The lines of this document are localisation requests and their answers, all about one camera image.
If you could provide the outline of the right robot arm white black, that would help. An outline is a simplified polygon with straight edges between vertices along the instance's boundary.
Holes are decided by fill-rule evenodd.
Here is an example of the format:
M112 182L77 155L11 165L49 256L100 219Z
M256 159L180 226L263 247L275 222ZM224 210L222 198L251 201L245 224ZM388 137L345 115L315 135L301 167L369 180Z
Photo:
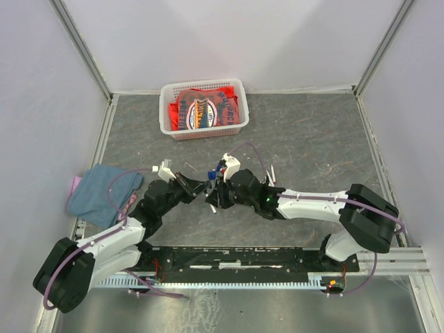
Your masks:
M223 210L234 205L250 207L268 220L311 219L340 224L342 229L327 236L317 254L318 265L325 271L335 270L364 250L388 253L401 224L398 209L362 184L353 184L346 191L300 192L261 182L248 169L229 179L218 177L205 200Z

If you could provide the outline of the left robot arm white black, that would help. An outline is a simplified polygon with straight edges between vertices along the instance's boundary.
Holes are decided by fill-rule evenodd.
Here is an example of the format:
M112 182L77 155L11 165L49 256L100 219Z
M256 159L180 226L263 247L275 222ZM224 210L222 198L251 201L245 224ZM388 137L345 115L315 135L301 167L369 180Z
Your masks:
M80 241L67 237L57 241L33 280L44 308L70 312L111 275L132 267L150 268L153 254L143 242L160 228L165 214L210 187L208 180L192 180L181 173L169 180L154 180L122 222Z

